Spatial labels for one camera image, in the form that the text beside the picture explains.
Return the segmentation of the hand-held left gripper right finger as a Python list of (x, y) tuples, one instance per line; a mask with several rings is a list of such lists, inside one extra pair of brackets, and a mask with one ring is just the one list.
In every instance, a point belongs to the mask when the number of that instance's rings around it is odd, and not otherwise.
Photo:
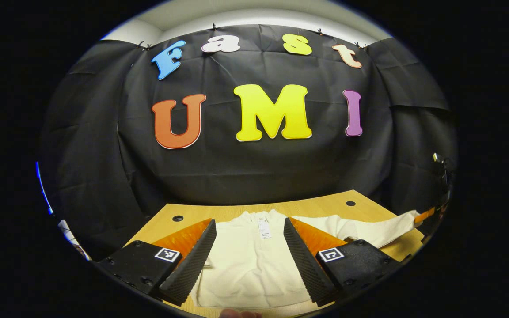
[(366, 240), (346, 243), (293, 218), (285, 219), (283, 235), (311, 301), (319, 307), (360, 294), (400, 266)]

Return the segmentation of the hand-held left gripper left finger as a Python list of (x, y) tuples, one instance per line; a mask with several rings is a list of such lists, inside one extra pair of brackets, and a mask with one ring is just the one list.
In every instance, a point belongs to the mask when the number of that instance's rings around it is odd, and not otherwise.
[(181, 306), (216, 237), (215, 220), (205, 219), (154, 243), (133, 240), (95, 265), (140, 294)]

